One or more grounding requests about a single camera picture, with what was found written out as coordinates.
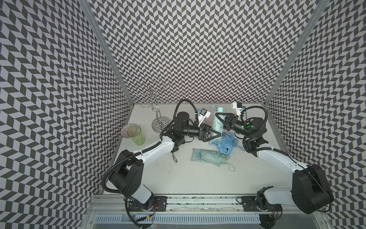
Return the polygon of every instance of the drinking glass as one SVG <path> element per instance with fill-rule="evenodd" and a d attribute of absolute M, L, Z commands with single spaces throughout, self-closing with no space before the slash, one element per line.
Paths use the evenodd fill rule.
<path fill-rule="evenodd" d="M 137 145 L 142 145 L 145 142 L 145 136 L 139 126 L 131 126 L 127 134 Z"/>

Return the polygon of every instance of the white table surface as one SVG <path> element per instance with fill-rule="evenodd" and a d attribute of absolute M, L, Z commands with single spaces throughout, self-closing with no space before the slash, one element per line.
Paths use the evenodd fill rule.
<path fill-rule="evenodd" d="M 204 108 L 210 111 L 211 117 L 215 104 L 195 104 L 197 109 Z M 224 112 L 232 112 L 231 104 L 217 104 L 224 108 Z M 260 104 L 243 104 L 247 107 L 260 106 Z M 162 116 L 170 119 L 174 114 L 175 104 L 159 104 L 158 108 Z M 190 104 L 181 104 L 180 111 L 189 113 L 194 120 L 194 110 Z M 262 117 L 264 112 L 261 109 L 253 108 L 247 111 L 249 117 Z M 157 141 L 159 134 L 152 130 L 151 123 L 155 118 L 155 112 L 149 108 L 143 108 L 136 104 L 128 123 L 134 123 L 141 127 L 145 135 L 145 143 L 136 145 L 131 139 L 123 138 L 118 150 L 127 149 L 134 151 L 146 147 Z M 273 131 L 267 121 L 267 132 L 263 138 L 269 141 L 272 146 L 279 149 Z M 228 162 L 235 166 L 235 171 L 230 172 L 227 165 L 216 165 L 210 163 L 191 161 L 193 148 L 198 149 L 217 149 L 216 146 L 208 145 L 208 142 L 199 141 L 197 138 L 191 143 L 179 146 L 179 150 L 174 153 L 178 162 L 175 163 L 172 153 L 167 153 L 153 163 L 144 167 L 141 185 L 144 184 L 155 194 L 253 194 L 263 187 L 291 187 L 289 178 L 277 170 L 270 163 L 253 156 L 235 147 L 230 155 Z M 108 181 L 107 186 L 115 189 L 115 186 Z"/>

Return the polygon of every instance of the mounting plate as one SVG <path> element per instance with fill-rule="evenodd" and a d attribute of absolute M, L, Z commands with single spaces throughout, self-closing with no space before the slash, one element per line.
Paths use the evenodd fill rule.
<path fill-rule="evenodd" d="M 165 211 L 167 208 L 167 197 L 166 196 L 154 196 L 153 206 L 155 203 L 157 204 L 156 211 Z M 139 206 L 139 202 L 137 200 L 130 201 L 130 205 L 128 206 L 129 211 L 144 211 Z"/>
<path fill-rule="evenodd" d="M 240 197 L 242 199 L 242 205 L 244 208 L 244 211 L 263 211 L 257 207 L 257 196 L 242 196 Z M 274 211 L 282 211 L 282 206 L 280 204 L 274 204 L 272 205 L 274 207 Z M 273 208 L 268 209 L 267 211 L 263 212 L 272 212 Z"/>

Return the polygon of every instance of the vent grille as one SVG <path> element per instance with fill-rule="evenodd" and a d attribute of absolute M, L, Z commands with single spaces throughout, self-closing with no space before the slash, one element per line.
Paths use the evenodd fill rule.
<path fill-rule="evenodd" d="M 138 214 L 137 219 L 147 216 Z M 132 223 L 126 214 L 98 214 L 96 224 Z M 151 218 L 140 221 L 140 224 L 151 223 Z M 158 214 L 157 224 L 260 224 L 258 214 Z"/>

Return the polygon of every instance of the black strap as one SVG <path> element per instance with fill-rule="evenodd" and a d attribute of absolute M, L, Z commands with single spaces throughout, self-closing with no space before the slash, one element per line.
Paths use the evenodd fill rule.
<path fill-rule="evenodd" d="M 177 158 L 174 156 L 173 152 L 172 152 L 172 154 L 173 154 L 173 160 L 175 161 L 175 163 L 177 163 L 178 162 Z"/>

